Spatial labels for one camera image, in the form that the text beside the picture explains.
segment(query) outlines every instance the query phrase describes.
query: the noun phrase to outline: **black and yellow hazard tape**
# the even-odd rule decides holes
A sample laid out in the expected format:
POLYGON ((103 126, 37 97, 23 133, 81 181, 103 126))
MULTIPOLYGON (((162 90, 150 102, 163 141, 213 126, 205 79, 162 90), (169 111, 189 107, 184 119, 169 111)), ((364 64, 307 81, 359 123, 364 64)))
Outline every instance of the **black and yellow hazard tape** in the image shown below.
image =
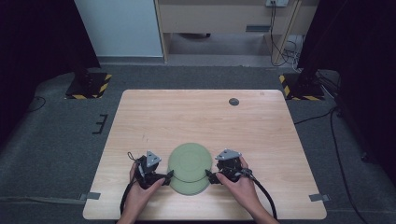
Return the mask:
POLYGON ((103 94, 105 93, 105 90, 107 88, 108 82, 111 79, 111 75, 107 74, 105 79, 102 82, 102 85, 100 86, 99 92, 96 92, 95 94, 71 94, 71 95, 66 95, 66 99, 77 99, 77 100, 84 100, 84 99, 96 99, 96 98, 101 98, 103 94))
POLYGON ((288 82, 286 81, 285 77, 279 76, 279 80, 280 80, 280 83, 282 83, 283 91, 285 92, 285 98, 288 100, 310 100, 310 101, 324 100, 323 97, 310 96, 310 95, 295 97, 295 96, 291 95, 290 87, 289 87, 288 82))

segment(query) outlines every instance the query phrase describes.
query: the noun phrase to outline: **black letter-shaped mark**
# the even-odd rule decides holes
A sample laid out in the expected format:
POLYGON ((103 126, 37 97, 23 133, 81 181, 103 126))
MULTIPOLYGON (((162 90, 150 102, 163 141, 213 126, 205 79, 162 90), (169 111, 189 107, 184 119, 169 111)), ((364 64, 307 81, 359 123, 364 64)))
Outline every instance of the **black letter-shaped mark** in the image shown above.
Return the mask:
POLYGON ((99 130, 99 132, 93 132, 92 134, 101 134, 102 133, 102 130, 103 130, 103 127, 105 127, 105 123, 106 123, 106 120, 107 120, 107 116, 108 115, 99 115, 100 117, 105 117, 104 119, 103 119, 103 121, 102 122, 96 122, 96 124, 100 124, 101 126, 100 126, 100 130, 99 130))

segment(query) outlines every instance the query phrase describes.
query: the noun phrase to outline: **round green object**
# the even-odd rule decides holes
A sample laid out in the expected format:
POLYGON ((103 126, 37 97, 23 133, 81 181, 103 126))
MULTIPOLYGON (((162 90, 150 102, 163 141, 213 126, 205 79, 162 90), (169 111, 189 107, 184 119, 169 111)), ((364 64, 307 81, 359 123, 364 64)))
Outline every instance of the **round green object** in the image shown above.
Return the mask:
POLYGON ((196 182, 206 177, 205 170, 211 170, 212 157, 209 151, 196 143, 183 144, 169 157, 168 170, 182 182, 196 182))
POLYGON ((201 180, 188 183, 172 177, 170 187, 180 194, 191 196, 201 193, 209 184, 208 178, 202 178, 201 180))

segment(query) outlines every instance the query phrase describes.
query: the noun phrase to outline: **black round hole cover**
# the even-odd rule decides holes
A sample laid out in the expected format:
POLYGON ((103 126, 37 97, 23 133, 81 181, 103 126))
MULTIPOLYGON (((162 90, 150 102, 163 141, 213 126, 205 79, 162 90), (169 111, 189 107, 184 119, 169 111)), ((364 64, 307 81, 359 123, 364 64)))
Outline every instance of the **black round hole cover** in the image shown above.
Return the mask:
POLYGON ((236 98, 231 98, 228 103, 230 103, 230 105, 239 105, 239 101, 236 98))

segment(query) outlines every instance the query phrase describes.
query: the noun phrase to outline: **power outlet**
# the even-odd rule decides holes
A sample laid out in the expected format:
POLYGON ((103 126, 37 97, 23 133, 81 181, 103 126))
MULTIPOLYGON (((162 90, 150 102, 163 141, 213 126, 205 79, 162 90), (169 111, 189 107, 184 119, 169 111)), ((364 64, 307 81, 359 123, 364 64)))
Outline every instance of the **power outlet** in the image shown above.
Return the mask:
POLYGON ((267 7, 272 7, 273 2, 275 2, 277 7, 286 7, 288 5, 289 0, 267 0, 265 5, 267 7))

